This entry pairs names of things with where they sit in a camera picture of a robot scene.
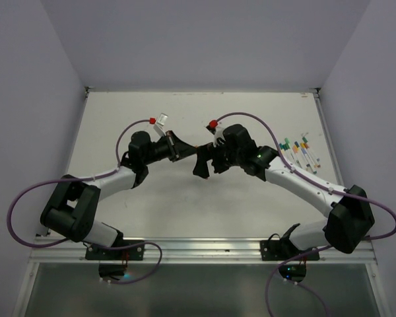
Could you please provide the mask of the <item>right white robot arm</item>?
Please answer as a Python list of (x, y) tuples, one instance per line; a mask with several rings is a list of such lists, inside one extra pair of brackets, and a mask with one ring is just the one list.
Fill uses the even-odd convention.
[(292, 225), (278, 240), (268, 242), (270, 253), (296, 259), (304, 252), (321, 246), (351, 254), (363, 240), (375, 221), (366, 192), (352, 186), (346, 189), (329, 184), (292, 163), (284, 163), (279, 152), (269, 146), (257, 146), (247, 129), (235, 124), (221, 127), (211, 121), (209, 130), (214, 140), (198, 147), (193, 174), (209, 177), (209, 168), (221, 174), (233, 166), (247, 175), (282, 187), (315, 207), (322, 221)]

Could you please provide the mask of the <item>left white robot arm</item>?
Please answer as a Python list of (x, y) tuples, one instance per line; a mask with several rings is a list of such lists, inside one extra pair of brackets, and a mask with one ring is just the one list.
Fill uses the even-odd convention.
[(164, 159), (176, 162), (196, 152), (194, 146), (172, 131), (156, 142), (147, 132), (136, 132), (116, 171), (88, 181), (70, 175), (60, 179), (42, 211), (40, 223), (73, 242), (100, 246), (107, 258), (117, 259), (124, 251), (123, 233), (95, 219), (98, 204), (139, 186), (149, 174), (148, 165)]

